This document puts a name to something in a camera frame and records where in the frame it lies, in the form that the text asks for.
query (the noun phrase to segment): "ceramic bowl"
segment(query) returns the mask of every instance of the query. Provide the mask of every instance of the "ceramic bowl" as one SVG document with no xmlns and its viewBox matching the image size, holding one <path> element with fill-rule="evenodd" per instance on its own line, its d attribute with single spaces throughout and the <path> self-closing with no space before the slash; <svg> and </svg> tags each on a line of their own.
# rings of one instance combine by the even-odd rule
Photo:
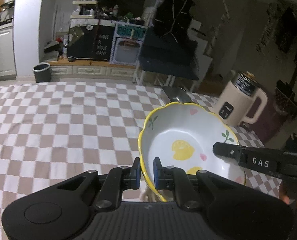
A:
<svg viewBox="0 0 297 240">
<path fill-rule="evenodd" d="M 245 173 L 237 162 L 218 158 L 216 142 L 238 145 L 234 132 L 213 113 L 193 103 L 170 103 L 149 113 L 138 138 L 141 169 L 150 189 L 165 201 L 154 187 L 153 160 L 164 167 L 182 168 L 187 174 L 204 169 L 245 184 Z"/>
</svg>

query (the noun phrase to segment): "white cabinet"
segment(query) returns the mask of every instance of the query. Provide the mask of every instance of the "white cabinet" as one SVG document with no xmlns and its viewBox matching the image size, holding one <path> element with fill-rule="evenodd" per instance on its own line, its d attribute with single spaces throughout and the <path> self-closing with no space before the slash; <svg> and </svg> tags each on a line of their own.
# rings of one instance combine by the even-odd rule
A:
<svg viewBox="0 0 297 240">
<path fill-rule="evenodd" d="M 52 75 L 72 75 L 72 66 L 51 66 Z"/>
<path fill-rule="evenodd" d="M 132 77 L 135 69 L 107 67 L 106 75 L 113 77 Z"/>
<path fill-rule="evenodd" d="M 73 66 L 73 75 L 91 75 L 103 76 L 105 75 L 106 68 L 99 66 Z"/>
<path fill-rule="evenodd" d="M 15 74 L 13 28 L 7 27 L 0 30 L 0 77 Z"/>
</svg>

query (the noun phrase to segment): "white door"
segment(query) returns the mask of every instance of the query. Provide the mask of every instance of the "white door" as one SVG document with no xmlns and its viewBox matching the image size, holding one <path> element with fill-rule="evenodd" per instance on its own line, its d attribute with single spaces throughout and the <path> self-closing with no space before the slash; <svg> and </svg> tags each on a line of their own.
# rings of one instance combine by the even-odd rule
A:
<svg viewBox="0 0 297 240">
<path fill-rule="evenodd" d="M 15 75 L 13 28 L 0 30 L 0 76 Z"/>
</svg>

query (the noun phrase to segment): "person's hand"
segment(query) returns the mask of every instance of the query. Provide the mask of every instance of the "person's hand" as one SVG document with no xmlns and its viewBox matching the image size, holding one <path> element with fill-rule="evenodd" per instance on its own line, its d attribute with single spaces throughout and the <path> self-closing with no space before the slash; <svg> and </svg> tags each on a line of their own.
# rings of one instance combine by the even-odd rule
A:
<svg viewBox="0 0 297 240">
<path fill-rule="evenodd" d="M 278 189 L 278 197 L 280 200 L 284 201 L 287 205 L 290 204 L 290 198 L 287 196 L 286 188 L 283 181 Z"/>
</svg>

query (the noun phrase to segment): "checkered tablecloth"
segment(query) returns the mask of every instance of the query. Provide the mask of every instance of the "checkered tablecloth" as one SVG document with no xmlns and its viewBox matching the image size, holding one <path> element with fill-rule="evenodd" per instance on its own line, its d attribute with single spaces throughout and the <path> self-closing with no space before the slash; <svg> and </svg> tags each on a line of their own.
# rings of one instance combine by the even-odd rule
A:
<svg viewBox="0 0 297 240">
<path fill-rule="evenodd" d="M 98 82 L 0 87 L 0 239 L 7 239 L 1 214 L 14 200 L 87 170 L 106 174 L 132 165 L 145 117 L 163 105 L 160 92 Z M 207 110 L 216 102 L 190 96 Z M 233 130 L 241 145 L 263 146 L 255 133 Z M 249 170 L 246 175 L 247 186 L 277 195 L 277 179 Z M 138 201 L 140 192 L 125 191 L 123 199 Z"/>
</svg>

